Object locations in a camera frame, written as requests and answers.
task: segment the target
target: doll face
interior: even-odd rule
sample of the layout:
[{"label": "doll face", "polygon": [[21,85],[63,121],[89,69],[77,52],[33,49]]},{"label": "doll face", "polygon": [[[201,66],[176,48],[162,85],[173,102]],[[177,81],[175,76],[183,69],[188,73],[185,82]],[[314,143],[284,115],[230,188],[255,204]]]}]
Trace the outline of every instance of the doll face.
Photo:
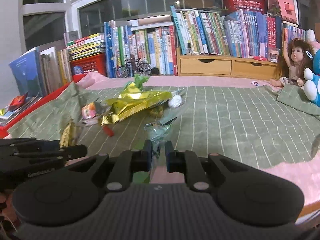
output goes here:
[{"label": "doll face", "polygon": [[292,49],[291,59],[293,62],[301,62],[303,60],[303,51],[300,47],[295,47]]}]

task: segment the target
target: bookshelf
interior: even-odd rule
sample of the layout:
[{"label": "bookshelf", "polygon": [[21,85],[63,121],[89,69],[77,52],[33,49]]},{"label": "bookshelf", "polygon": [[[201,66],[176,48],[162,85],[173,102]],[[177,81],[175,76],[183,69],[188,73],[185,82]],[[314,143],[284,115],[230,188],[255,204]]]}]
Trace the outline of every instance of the bookshelf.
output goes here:
[{"label": "bookshelf", "polygon": [[181,55],[177,48],[179,76],[221,76],[257,80],[278,79],[281,67],[269,61],[225,55]]}]

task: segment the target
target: small bottle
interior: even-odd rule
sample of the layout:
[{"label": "small bottle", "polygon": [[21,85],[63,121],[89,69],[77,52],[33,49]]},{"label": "small bottle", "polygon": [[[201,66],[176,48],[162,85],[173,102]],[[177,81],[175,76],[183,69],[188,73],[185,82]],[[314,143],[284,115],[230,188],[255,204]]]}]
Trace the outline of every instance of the small bottle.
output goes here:
[{"label": "small bottle", "polygon": [[192,54],[191,43],[188,41],[187,54]]}]

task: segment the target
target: drawer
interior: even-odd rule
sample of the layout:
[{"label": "drawer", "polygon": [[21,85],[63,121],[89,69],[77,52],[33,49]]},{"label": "drawer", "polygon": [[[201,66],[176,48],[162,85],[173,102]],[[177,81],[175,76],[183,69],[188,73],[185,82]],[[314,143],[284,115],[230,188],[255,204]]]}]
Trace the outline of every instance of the drawer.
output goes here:
[{"label": "drawer", "polygon": [[232,74],[234,76],[250,77],[260,80],[269,80],[270,78],[277,78],[278,76],[276,66],[237,60],[235,60],[232,65]]},{"label": "drawer", "polygon": [[231,75],[231,60],[180,59],[182,74]]}]

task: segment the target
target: hair clip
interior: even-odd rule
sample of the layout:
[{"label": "hair clip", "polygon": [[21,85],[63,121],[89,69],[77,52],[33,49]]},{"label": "hair clip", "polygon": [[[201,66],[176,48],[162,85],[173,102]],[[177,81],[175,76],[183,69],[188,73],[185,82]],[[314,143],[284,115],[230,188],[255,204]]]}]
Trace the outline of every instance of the hair clip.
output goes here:
[{"label": "hair clip", "polygon": [[308,55],[309,58],[313,59],[313,56],[311,55],[311,53],[309,51],[306,51],[306,54]]}]

